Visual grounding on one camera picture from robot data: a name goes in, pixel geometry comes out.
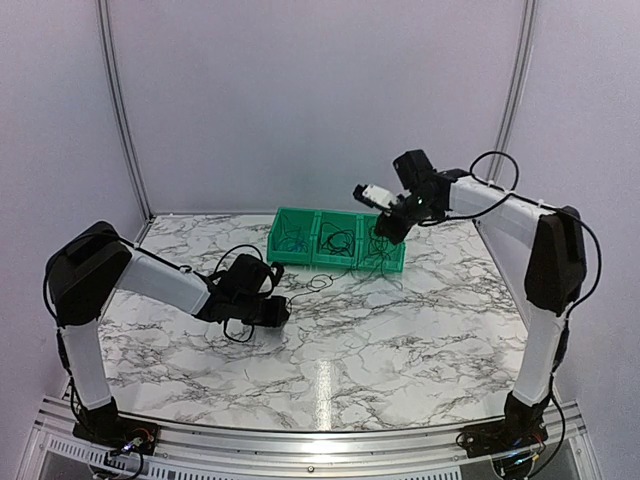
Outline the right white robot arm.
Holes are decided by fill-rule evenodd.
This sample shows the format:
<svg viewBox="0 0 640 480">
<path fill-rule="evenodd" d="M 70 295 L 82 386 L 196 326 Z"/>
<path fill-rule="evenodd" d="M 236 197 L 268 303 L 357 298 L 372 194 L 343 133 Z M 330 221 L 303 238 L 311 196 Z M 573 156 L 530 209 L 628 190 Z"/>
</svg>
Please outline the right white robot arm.
<svg viewBox="0 0 640 480">
<path fill-rule="evenodd" d="M 379 210 L 375 232 L 393 244 L 415 226 L 435 227 L 477 221 L 519 243 L 527 252 L 521 290 L 515 302 L 527 326 L 527 339 L 515 384 L 504 406 L 495 438 L 515 448 L 529 437 L 553 396 L 553 382 L 564 360 L 573 311 L 591 295 L 584 238 L 594 231 L 577 209 L 555 207 L 479 178 L 472 169 L 438 170 L 422 150 L 397 157 L 393 168 L 402 184 L 395 194 L 367 184 L 355 188 L 360 202 Z"/>
</svg>

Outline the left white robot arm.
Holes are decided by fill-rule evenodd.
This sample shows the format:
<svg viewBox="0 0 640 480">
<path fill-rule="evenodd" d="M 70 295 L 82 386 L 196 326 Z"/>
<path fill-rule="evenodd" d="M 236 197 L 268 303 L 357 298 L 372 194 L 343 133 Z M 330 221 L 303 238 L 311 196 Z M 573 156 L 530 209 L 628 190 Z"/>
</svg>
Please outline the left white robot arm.
<svg viewBox="0 0 640 480">
<path fill-rule="evenodd" d="M 135 245 L 99 221 L 49 258 L 43 300 L 56 325 L 73 408 L 78 423 L 102 443 L 119 444 L 127 432 L 106 379 L 98 335 L 103 307 L 114 291 L 138 294 L 222 326 L 231 320 L 250 329 L 286 324 L 288 301 L 274 292 L 283 265 L 267 264 L 245 245 L 237 250 L 230 267 L 204 275 Z"/>
</svg>

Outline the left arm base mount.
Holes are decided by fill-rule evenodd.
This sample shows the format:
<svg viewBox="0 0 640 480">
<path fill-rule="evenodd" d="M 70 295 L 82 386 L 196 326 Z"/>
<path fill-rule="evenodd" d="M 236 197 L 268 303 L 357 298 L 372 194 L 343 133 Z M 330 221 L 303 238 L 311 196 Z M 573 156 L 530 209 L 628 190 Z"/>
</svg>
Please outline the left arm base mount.
<svg viewBox="0 0 640 480">
<path fill-rule="evenodd" d="M 77 421 L 72 433 L 76 438 L 109 447 L 117 453 L 152 455 L 159 436 L 159 425 L 119 415 L 90 416 Z"/>
</svg>

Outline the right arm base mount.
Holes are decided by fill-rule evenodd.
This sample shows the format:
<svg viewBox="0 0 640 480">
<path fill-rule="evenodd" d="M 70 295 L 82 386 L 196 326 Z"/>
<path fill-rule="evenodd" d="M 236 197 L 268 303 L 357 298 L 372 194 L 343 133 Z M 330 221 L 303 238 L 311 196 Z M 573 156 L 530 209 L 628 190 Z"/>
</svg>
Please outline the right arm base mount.
<svg viewBox="0 0 640 480">
<path fill-rule="evenodd" d="M 512 431 L 504 420 L 476 423 L 463 427 L 456 437 L 456 445 L 468 458 L 502 454 L 530 446 L 541 446 L 548 439 L 544 422 L 525 431 Z"/>
</svg>

